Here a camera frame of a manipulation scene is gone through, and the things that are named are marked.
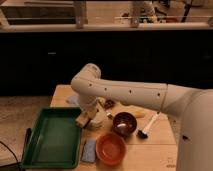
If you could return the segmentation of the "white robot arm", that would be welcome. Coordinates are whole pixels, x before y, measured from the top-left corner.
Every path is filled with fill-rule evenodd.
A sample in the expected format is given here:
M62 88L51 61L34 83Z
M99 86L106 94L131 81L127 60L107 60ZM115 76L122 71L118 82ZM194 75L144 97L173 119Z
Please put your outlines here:
M213 171L213 89L105 80L93 63L72 78L71 87L86 110L103 97L180 118L176 171Z

